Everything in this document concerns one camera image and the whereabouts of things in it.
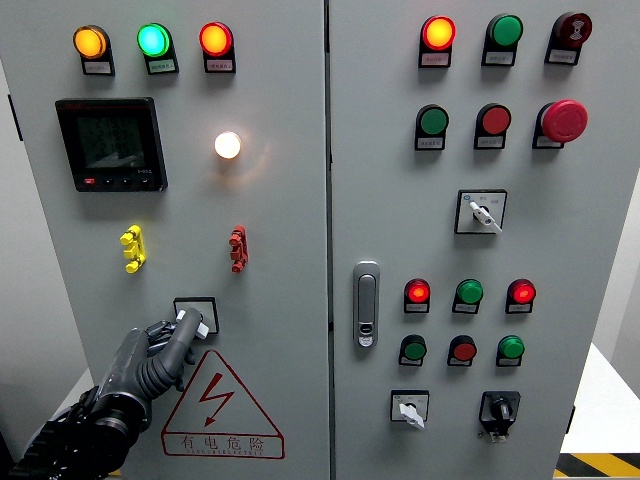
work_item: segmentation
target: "lit indicator light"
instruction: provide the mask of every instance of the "lit indicator light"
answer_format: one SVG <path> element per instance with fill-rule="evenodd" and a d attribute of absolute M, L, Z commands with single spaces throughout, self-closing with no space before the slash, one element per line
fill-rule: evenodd
<path fill-rule="evenodd" d="M 428 313 L 431 288 L 426 280 L 414 278 L 404 287 L 404 313 Z"/>
<path fill-rule="evenodd" d="M 216 153 L 222 158 L 232 159 L 240 153 L 240 137 L 233 132 L 222 132 L 215 141 Z"/>
<path fill-rule="evenodd" d="M 83 58 L 93 60 L 105 54 L 108 42 L 102 29 L 87 25 L 73 34 L 73 45 Z"/>
<path fill-rule="evenodd" d="M 161 57 L 169 51 L 171 39 L 162 25 L 150 23 L 138 31 L 138 46 L 149 57 Z"/>
<path fill-rule="evenodd" d="M 511 282 L 507 289 L 506 313 L 530 313 L 533 300 L 536 298 L 536 288 L 529 280 L 521 278 Z"/>
<path fill-rule="evenodd" d="M 233 45 L 231 31 L 223 23 L 209 23 L 200 30 L 200 45 L 206 54 L 212 57 L 222 56 Z"/>
<path fill-rule="evenodd" d="M 431 17 L 422 28 L 422 41 L 431 50 L 448 49 L 456 37 L 456 25 L 449 17 Z"/>

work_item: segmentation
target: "green push button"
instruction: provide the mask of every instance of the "green push button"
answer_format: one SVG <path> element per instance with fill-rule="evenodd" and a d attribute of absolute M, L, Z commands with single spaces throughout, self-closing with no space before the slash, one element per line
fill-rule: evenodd
<path fill-rule="evenodd" d="M 404 347 L 404 356 L 409 360 L 420 360 L 427 354 L 427 347 L 421 343 L 410 343 Z"/>
<path fill-rule="evenodd" d="M 511 47 L 522 37 L 522 20 L 515 15 L 498 15 L 489 24 L 489 37 L 501 47 Z"/>
<path fill-rule="evenodd" d="M 498 350 L 505 358 L 520 358 L 524 353 L 524 343 L 516 335 L 509 335 L 500 340 Z"/>
<path fill-rule="evenodd" d="M 420 127 L 429 135 L 442 133 L 449 124 L 449 117 L 439 107 L 426 110 L 420 119 Z"/>
<path fill-rule="evenodd" d="M 477 280 L 465 280 L 458 285 L 456 293 L 467 305 L 478 303 L 482 299 L 482 285 Z"/>

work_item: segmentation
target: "orange indicator light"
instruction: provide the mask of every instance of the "orange indicator light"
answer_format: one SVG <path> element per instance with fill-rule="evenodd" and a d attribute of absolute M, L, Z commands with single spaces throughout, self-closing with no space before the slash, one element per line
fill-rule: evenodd
<path fill-rule="evenodd" d="M 224 23 L 208 23 L 200 30 L 200 45 L 208 55 L 220 57 L 233 45 L 231 30 Z"/>
<path fill-rule="evenodd" d="M 422 41 L 432 50 L 446 50 L 456 37 L 456 25 L 449 17 L 431 17 L 422 29 Z"/>
<path fill-rule="evenodd" d="M 94 25 L 77 29 L 73 34 L 73 45 L 87 60 L 99 58 L 107 51 L 106 35 L 101 28 Z"/>

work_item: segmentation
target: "digital power meter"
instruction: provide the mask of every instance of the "digital power meter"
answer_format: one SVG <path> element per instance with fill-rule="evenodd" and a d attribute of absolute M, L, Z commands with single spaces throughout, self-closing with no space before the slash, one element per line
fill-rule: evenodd
<path fill-rule="evenodd" d="M 56 111 L 76 190 L 167 188 L 153 98 L 62 99 Z"/>

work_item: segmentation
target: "yellow plastic clip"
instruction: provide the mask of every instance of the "yellow plastic clip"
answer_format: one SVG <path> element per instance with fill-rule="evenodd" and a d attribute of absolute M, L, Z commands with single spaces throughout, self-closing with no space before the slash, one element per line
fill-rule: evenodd
<path fill-rule="evenodd" d="M 124 258 L 131 260 L 127 263 L 125 270 L 127 273 L 136 273 L 147 260 L 142 229 L 138 225 L 131 225 L 120 237 L 120 243 L 126 247 L 123 252 Z"/>

